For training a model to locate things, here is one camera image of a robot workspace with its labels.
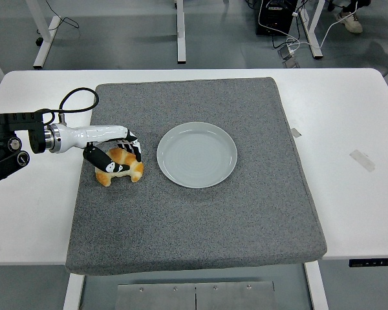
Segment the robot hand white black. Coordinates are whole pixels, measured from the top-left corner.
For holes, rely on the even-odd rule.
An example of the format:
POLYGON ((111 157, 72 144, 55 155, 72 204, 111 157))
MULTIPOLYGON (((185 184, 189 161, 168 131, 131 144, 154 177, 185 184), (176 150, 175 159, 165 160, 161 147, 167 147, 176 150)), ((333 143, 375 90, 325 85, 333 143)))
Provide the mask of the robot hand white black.
POLYGON ((122 172, 130 169, 130 164, 120 164, 112 160, 97 147, 97 144, 116 140, 121 148, 131 151, 136 161, 142 161, 138 138, 126 127, 120 125, 93 125, 88 127, 70 128, 57 124, 54 152, 66 152, 72 147, 83 149, 83 157, 99 170, 106 173, 122 172))

